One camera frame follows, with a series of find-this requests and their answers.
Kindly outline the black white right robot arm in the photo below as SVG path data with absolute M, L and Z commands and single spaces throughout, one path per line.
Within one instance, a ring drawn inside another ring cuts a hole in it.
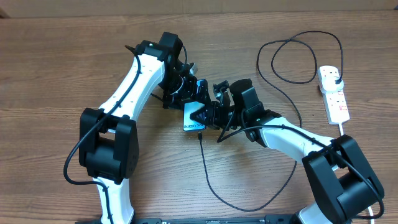
M 272 222 L 350 223 L 384 213 L 384 189 L 358 143 L 348 135 L 320 136 L 297 127 L 264 108 L 250 79 L 214 85 L 215 101 L 205 80 L 197 82 L 195 101 L 184 108 L 184 127 L 220 129 L 219 142 L 233 134 L 275 149 L 301 163 L 315 201 L 293 215 L 268 215 Z

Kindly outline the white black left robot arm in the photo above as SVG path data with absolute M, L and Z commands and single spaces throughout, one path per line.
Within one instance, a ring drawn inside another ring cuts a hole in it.
M 210 102 L 208 83 L 195 77 L 196 65 L 179 60 L 182 41 L 166 33 L 158 43 L 142 41 L 128 48 L 134 55 L 122 83 L 98 109 L 80 117 L 80 140 L 73 151 L 99 192 L 98 223 L 133 223 L 129 179 L 139 158 L 137 119 L 155 87 L 163 90 L 165 109 L 189 116 Z

